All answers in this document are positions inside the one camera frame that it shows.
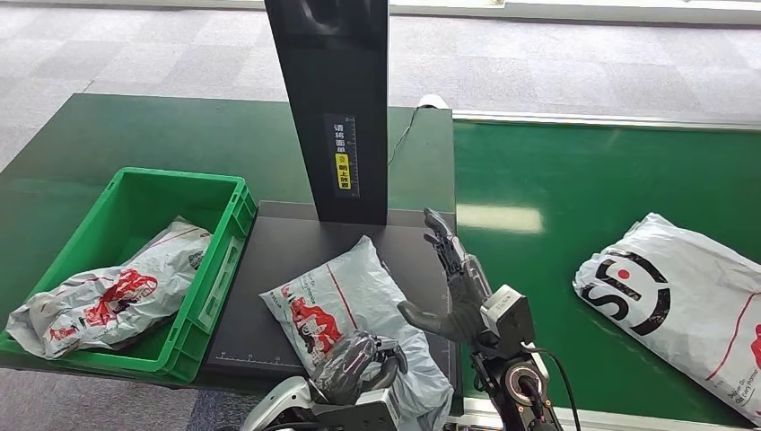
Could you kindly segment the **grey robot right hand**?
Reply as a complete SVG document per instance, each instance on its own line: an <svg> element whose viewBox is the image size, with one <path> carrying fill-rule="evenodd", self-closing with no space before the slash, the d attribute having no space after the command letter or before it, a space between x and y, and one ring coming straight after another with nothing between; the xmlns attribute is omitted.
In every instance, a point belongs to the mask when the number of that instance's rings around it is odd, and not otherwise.
<svg viewBox="0 0 761 431"><path fill-rule="evenodd" d="M480 307L491 294L483 269L476 257L465 251L439 212L425 208L424 223L431 230L424 234L424 239L436 251L446 276L451 309L441 316L425 312L409 301L398 303L397 308L407 323L415 328L477 347L486 331Z"/></svg>

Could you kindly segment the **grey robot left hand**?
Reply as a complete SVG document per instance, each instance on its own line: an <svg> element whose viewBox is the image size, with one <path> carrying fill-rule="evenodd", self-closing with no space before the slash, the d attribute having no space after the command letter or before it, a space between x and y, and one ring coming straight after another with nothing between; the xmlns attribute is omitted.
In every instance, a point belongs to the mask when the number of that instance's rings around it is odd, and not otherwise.
<svg viewBox="0 0 761 431"><path fill-rule="evenodd" d="M406 355L395 339L357 331L328 351L310 382L324 401L349 405L367 391L389 388L407 371Z"/></svg>

